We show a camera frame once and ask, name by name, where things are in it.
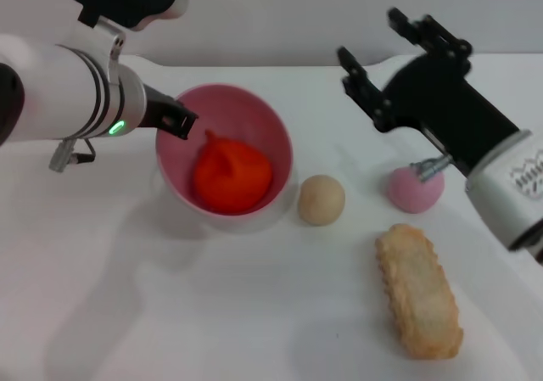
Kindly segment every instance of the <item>green led light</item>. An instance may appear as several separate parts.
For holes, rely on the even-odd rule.
[[[123,120],[120,120],[119,122],[117,122],[115,125],[111,127],[111,129],[109,130],[109,135],[115,135],[118,131],[120,131],[123,128],[124,125],[125,125],[125,122]]]

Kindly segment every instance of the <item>tan ball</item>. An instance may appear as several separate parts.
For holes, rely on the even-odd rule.
[[[326,175],[316,175],[302,183],[298,213],[314,226],[326,226],[338,220],[345,207],[345,191],[341,183]]]

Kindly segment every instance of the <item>white wall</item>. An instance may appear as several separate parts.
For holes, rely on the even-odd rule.
[[[431,13],[477,51],[543,51],[543,0],[191,0],[126,51],[162,64],[335,64],[344,44],[371,63],[409,50],[386,24],[391,5]],[[0,0],[0,31],[58,42],[78,13],[71,0]]]

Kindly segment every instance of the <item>white table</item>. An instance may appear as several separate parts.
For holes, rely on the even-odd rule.
[[[436,155],[417,132],[389,135],[342,91],[338,68],[164,68],[125,57],[177,95],[207,82],[246,87],[275,108],[296,171],[277,208],[219,227],[174,200],[154,134],[98,140],[92,165],[48,170],[56,143],[0,148],[0,381],[536,379],[543,366],[542,271],[509,255],[446,172],[443,198],[409,216],[382,177]],[[409,58],[369,68],[377,85]],[[520,127],[543,121],[543,55],[473,59],[472,84]],[[306,227],[292,207],[316,173],[347,191],[341,219]],[[462,313],[453,361],[406,359],[391,330],[373,256],[397,222],[435,242]]]

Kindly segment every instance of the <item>toy bread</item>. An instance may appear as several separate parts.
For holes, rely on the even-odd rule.
[[[409,354],[429,360],[456,356],[463,330],[434,245],[422,231],[398,224],[378,238],[376,247],[390,309]]]

